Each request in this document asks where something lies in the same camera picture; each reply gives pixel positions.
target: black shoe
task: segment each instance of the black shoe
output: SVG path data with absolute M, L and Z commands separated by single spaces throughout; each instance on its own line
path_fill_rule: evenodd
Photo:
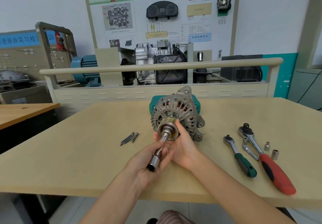
M 156 218 L 151 218 L 150 220 L 147 221 L 147 224 L 156 224 L 158 219 Z

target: hand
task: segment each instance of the hand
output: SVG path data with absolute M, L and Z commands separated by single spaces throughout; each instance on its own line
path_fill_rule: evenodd
M 128 171 L 130 174 L 134 174 L 135 177 L 138 177 L 138 180 L 143 188 L 159 178 L 160 174 L 164 171 L 164 169 L 166 169 L 173 157 L 174 152 L 169 152 L 167 148 L 163 148 L 160 163 L 155 169 L 155 172 L 151 172 L 147 169 L 147 165 L 149 164 L 154 151 L 163 146 L 163 142 L 156 142 L 144 147 L 137 152 L 124 167 L 125 171 Z
M 180 121 L 176 119 L 175 125 L 177 126 L 180 136 L 174 141 L 167 141 L 165 147 L 170 150 L 170 153 L 174 151 L 172 160 L 178 165 L 190 170 L 191 162 L 198 152 L 196 145 L 192 141 L 189 133 L 181 125 Z M 157 142 L 160 140 L 160 136 L 157 132 L 154 133 L 154 140 Z

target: teal wall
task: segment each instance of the teal wall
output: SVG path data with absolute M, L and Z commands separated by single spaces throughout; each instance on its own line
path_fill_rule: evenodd
M 274 97 L 287 98 L 298 53 L 263 55 L 263 58 L 276 57 L 281 57 L 284 61 L 280 65 Z M 263 81 L 266 81 L 268 66 L 262 66 L 262 70 Z

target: blue banner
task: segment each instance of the blue banner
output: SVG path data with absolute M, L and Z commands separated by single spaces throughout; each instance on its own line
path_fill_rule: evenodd
M 191 43 L 209 42 L 209 41 L 211 41 L 211 32 L 189 34 L 189 42 Z
M 55 32 L 46 31 L 49 44 L 56 44 Z M 37 32 L 22 32 L 0 35 L 0 48 L 39 46 Z

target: fire extinguisher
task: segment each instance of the fire extinguisher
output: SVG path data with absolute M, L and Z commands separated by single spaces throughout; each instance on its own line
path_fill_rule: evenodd
M 64 39 L 60 36 L 59 32 L 55 32 L 56 45 L 58 50 L 66 50 L 64 46 Z

